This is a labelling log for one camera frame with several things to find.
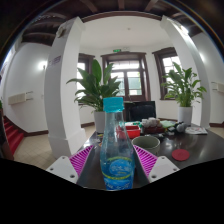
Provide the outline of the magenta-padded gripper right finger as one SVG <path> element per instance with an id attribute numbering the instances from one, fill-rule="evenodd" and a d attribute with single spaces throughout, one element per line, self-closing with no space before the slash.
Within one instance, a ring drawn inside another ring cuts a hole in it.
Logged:
<path id="1" fill-rule="evenodd" d="M 173 174 L 179 170 L 179 168 L 166 156 L 157 157 L 137 145 L 134 146 L 134 149 L 140 162 L 140 167 L 142 168 L 144 175 L 150 183 Z"/>

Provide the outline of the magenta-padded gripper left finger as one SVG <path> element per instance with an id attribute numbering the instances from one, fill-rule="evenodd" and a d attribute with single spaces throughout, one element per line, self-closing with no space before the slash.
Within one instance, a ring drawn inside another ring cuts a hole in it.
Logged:
<path id="1" fill-rule="evenodd" d="M 47 171 L 76 184 L 93 149 L 94 146 L 90 145 L 70 157 L 61 156 Z"/>

